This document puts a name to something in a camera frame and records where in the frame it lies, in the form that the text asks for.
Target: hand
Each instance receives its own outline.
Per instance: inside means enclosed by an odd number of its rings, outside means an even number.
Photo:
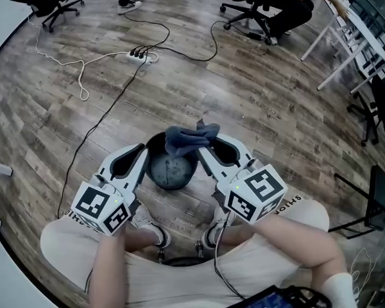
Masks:
[[[334,7],[336,8],[338,15],[341,16],[344,21],[348,21],[348,10],[343,6],[343,4],[337,1],[334,3]]]

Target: white shorts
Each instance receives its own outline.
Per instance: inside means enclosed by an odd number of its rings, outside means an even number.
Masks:
[[[327,211],[317,201],[296,197],[280,210],[275,213],[328,230]],[[61,274],[86,290],[101,236],[69,212],[43,230],[41,250]],[[244,296],[271,285],[279,287],[299,267],[257,234],[218,262],[225,278]],[[181,303],[197,300],[214,302],[211,307],[227,307],[240,301],[216,275],[213,260],[191,267],[171,267],[127,253],[126,263],[129,307],[157,308],[177,303],[184,307]]]

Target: chair base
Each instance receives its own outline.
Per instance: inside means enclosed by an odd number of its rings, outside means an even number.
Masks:
[[[64,6],[62,6],[60,3],[57,5],[57,10],[55,12],[53,12],[49,17],[47,17],[43,22],[42,22],[42,27],[44,29],[47,28],[47,24],[46,22],[50,21],[50,25],[49,25],[49,32],[52,33],[54,32],[54,29],[53,29],[53,24],[54,22],[56,21],[56,19],[58,18],[58,16],[62,15],[63,13],[65,12],[75,12],[76,13],[76,16],[79,16],[80,15],[80,12],[78,11],[78,9],[76,8],[70,8],[71,6],[77,4],[77,3],[80,3],[82,6],[84,6],[84,1],[83,0],[76,0],[76,1],[73,1],[71,3],[67,3],[65,4]]]
[[[258,12],[258,7],[260,7],[259,4],[253,3],[251,8],[243,7],[243,6],[237,6],[236,4],[229,4],[229,3],[223,3],[221,7],[219,7],[219,10],[221,12],[225,12],[226,8],[231,8],[234,10],[238,10],[239,12],[242,12],[241,15],[238,15],[234,18],[231,18],[225,25],[224,29],[229,30],[231,28],[231,24],[237,21],[240,21],[242,19],[253,19],[255,22],[258,23],[258,25],[262,28],[262,30],[266,34],[265,42],[267,44],[271,44],[268,42],[271,42],[271,34],[270,31],[266,25],[266,20],[269,18],[260,12]]]
[[[372,140],[372,144],[376,145],[379,143],[377,129],[378,129],[379,123],[381,122],[379,121],[378,124],[375,124],[373,117],[377,115],[377,112],[371,112],[371,110],[369,109],[368,105],[366,104],[365,100],[363,99],[362,95],[359,92],[354,94],[354,98],[355,99],[359,98],[363,108],[355,104],[351,104],[346,108],[346,110],[348,111],[348,113],[351,113],[353,110],[355,110],[356,112],[358,112],[359,114],[365,117],[365,120],[366,120],[365,139],[361,141],[361,146],[362,147],[366,146],[366,143],[368,142],[371,132],[373,132],[373,135],[375,137]]]

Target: extension cord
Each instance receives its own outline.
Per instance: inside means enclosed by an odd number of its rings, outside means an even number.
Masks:
[[[126,57],[127,59],[129,59],[129,61],[131,61],[133,64],[136,64],[136,65],[140,65],[142,63],[144,63],[144,61],[146,62],[147,65],[151,65],[151,57],[150,56],[147,56],[147,59],[145,56],[143,56],[142,58],[140,58],[140,56],[136,57],[136,56],[132,56],[130,55],[130,52],[128,52],[126,54]]]

